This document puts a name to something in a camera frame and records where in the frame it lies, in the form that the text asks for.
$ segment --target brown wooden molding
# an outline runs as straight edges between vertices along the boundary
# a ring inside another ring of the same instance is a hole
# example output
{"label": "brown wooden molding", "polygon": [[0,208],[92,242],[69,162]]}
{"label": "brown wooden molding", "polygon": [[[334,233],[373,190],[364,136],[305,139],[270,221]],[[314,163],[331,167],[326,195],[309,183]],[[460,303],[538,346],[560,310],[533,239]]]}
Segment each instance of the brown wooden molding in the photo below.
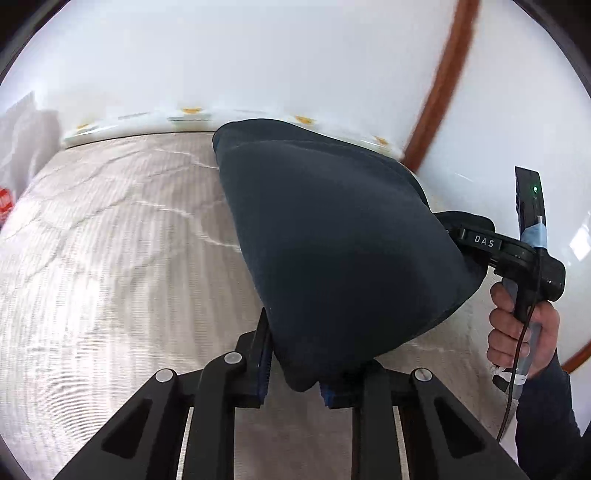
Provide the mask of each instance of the brown wooden molding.
{"label": "brown wooden molding", "polygon": [[431,92],[408,142],[403,165],[416,172],[449,107],[472,44],[480,0],[458,0],[452,28],[437,68]]}
{"label": "brown wooden molding", "polygon": [[569,358],[563,365],[562,370],[571,374],[574,372],[578,367],[583,365],[591,356],[591,342],[585,345],[581,350],[579,350],[576,354],[574,354],[571,358]]}

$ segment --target white mattress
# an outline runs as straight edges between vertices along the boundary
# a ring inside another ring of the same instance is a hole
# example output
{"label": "white mattress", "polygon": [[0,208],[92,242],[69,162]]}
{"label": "white mattress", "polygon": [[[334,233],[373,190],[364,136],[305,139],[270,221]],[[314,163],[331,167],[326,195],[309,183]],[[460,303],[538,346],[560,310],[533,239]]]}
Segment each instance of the white mattress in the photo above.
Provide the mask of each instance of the white mattress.
{"label": "white mattress", "polygon": [[[494,431],[489,286],[381,360],[430,368]],[[203,368],[260,308],[211,134],[62,151],[0,232],[0,434],[33,480],[53,478],[156,370]],[[292,392],[274,363],[263,408],[236,415],[236,478],[348,478],[350,435],[350,412]]]}

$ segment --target blue tape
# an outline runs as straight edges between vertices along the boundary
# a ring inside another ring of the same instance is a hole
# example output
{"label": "blue tape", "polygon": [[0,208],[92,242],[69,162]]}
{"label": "blue tape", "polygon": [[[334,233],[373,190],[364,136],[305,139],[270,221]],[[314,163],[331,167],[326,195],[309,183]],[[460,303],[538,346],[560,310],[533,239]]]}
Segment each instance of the blue tape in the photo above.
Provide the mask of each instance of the blue tape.
{"label": "blue tape", "polygon": [[521,241],[534,248],[548,249],[548,233],[543,223],[529,226],[521,234]]}

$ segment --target metal screw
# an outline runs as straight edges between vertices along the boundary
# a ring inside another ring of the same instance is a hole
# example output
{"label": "metal screw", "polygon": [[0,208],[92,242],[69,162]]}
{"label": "metal screw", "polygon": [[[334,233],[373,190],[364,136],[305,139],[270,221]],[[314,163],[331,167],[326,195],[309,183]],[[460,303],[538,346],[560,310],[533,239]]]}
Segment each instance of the metal screw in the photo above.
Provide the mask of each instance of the metal screw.
{"label": "metal screw", "polygon": [[226,356],[223,358],[223,360],[230,365],[237,364],[240,363],[240,360],[242,360],[242,355],[238,352],[226,353]]}
{"label": "metal screw", "polygon": [[414,378],[419,380],[419,382],[428,382],[433,378],[433,374],[426,368],[417,368],[414,371]]}
{"label": "metal screw", "polygon": [[158,370],[156,372],[156,380],[160,383],[166,383],[168,380],[171,380],[173,377],[173,371],[169,370],[168,368],[163,368],[162,370]]}

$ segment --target hand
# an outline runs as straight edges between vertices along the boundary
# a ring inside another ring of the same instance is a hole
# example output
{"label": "hand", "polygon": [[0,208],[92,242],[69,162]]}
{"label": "hand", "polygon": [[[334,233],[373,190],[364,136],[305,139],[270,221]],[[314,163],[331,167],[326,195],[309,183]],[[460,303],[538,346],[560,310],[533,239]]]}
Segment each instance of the hand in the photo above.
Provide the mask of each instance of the hand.
{"label": "hand", "polygon": [[[491,298],[497,308],[489,316],[494,330],[488,336],[489,348],[486,357],[499,367],[511,368],[523,324],[513,317],[513,299],[501,283],[495,283],[492,286]],[[531,321],[541,323],[542,329],[538,348],[530,367],[530,378],[546,368],[554,356],[558,342],[560,315],[549,302],[542,301],[535,306]],[[530,346],[527,343],[530,336],[531,332],[528,330],[521,345],[520,357],[526,357],[530,353]]]}

